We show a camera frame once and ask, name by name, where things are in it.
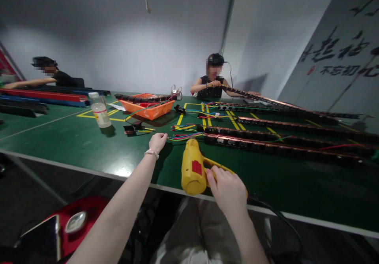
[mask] heat gun handle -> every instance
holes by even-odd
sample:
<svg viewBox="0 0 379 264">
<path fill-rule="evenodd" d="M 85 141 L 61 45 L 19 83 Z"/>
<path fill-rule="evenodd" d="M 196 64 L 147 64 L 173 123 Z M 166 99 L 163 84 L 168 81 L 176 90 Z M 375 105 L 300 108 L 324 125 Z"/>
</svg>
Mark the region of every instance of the heat gun handle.
<svg viewBox="0 0 379 264">
<path fill-rule="evenodd" d="M 220 163 L 217 163 L 217 162 L 215 162 L 215 161 L 213 161 L 213 160 L 210 160 L 209 158 L 204 157 L 204 163 L 207 163 L 208 165 L 211 165 L 211 166 L 216 165 L 218 168 L 224 169 L 224 170 L 226 170 L 226 171 L 229 171 L 229 172 L 232 173 L 232 174 L 235 174 L 235 173 L 234 173 L 233 171 L 231 171 L 229 168 L 227 168 L 227 167 L 225 167 L 225 166 L 222 166 Z M 217 181 L 217 177 L 216 177 L 216 175 L 214 174 L 214 172 L 212 172 L 212 173 L 213 173 L 214 178 L 215 178 L 216 181 Z M 209 182 L 208 182 L 208 179 L 206 180 L 206 185 L 207 185 L 208 187 L 210 187 Z M 246 190 L 246 198 L 247 198 L 247 197 L 249 196 L 249 193 L 248 193 L 248 190 L 246 189 L 246 187 L 245 187 L 245 190 Z"/>
<path fill-rule="evenodd" d="M 231 171 L 229 168 L 226 168 L 225 166 L 221 165 L 220 163 L 217 163 L 213 160 L 210 160 L 209 158 L 204 157 L 204 162 L 207 163 L 208 165 L 214 166 L 216 165 L 218 168 L 224 169 L 225 171 L 229 171 L 230 173 L 234 174 L 233 171 Z"/>
</svg>

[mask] yellow heat gun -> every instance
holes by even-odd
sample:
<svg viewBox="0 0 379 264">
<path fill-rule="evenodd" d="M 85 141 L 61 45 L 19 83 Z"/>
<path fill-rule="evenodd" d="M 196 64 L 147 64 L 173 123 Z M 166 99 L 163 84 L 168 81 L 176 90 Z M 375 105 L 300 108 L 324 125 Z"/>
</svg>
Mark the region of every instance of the yellow heat gun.
<svg viewBox="0 0 379 264">
<path fill-rule="evenodd" d="M 205 191 L 207 186 L 209 187 L 204 163 L 207 163 L 210 166 L 216 165 L 217 167 L 234 174 L 230 169 L 204 157 L 200 152 L 197 140 L 189 139 L 186 143 L 186 149 L 184 150 L 182 161 L 182 188 L 188 195 L 194 196 L 201 194 Z"/>
</svg>

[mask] plastic bottle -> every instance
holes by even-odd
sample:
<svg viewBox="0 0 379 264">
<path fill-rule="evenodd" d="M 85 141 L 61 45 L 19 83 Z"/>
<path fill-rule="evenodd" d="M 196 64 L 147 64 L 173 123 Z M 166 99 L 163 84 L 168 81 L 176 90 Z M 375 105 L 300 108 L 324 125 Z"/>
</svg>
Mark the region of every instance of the plastic bottle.
<svg viewBox="0 0 379 264">
<path fill-rule="evenodd" d="M 107 128 L 111 126 L 112 122 L 109 119 L 107 107 L 101 102 L 99 93 L 91 92 L 88 93 L 88 96 L 91 98 L 91 110 L 94 113 L 98 126 L 100 128 Z"/>
</svg>

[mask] black shirt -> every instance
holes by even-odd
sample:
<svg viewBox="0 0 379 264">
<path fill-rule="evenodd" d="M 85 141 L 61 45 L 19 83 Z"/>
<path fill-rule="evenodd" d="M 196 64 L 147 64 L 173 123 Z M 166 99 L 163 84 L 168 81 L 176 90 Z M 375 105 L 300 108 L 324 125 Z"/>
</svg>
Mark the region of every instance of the black shirt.
<svg viewBox="0 0 379 264">
<path fill-rule="evenodd" d="M 221 83 L 224 83 L 224 78 L 217 77 L 216 80 L 220 81 Z M 201 84 L 210 83 L 211 81 L 208 79 L 208 76 L 201 77 Z M 197 96 L 199 98 L 221 98 L 222 94 L 222 87 L 208 87 L 206 89 L 203 89 L 202 91 L 199 91 L 197 93 Z"/>
<path fill-rule="evenodd" d="M 53 78 L 56 80 L 57 86 L 78 87 L 78 84 L 71 76 L 60 70 L 56 74 L 54 74 Z"/>
</svg>

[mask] red label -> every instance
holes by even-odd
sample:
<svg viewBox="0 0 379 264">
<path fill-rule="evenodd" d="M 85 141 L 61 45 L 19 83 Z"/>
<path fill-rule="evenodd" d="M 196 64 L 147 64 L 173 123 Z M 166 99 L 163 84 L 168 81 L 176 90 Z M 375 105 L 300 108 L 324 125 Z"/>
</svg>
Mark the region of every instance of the red label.
<svg viewBox="0 0 379 264">
<path fill-rule="evenodd" d="M 313 67 L 311 67 L 311 69 L 308 71 L 308 74 L 307 75 L 311 75 L 312 74 L 312 72 L 315 70 L 315 66 L 313 66 Z"/>
<path fill-rule="evenodd" d="M 201 164 L 197 160 L 192 161 L 192 172 L 202 175 Z"/>
<path fill-rule="evenodd" d="M 103 113 L 103 112 L 106 112 L 107 110 L 105 109 L 105 110 L 103 110 L 103 111 L 100 111 L 100 112 L 95 112 L 95 111 L 93 111 L 94 113 Z"/>
</svg>

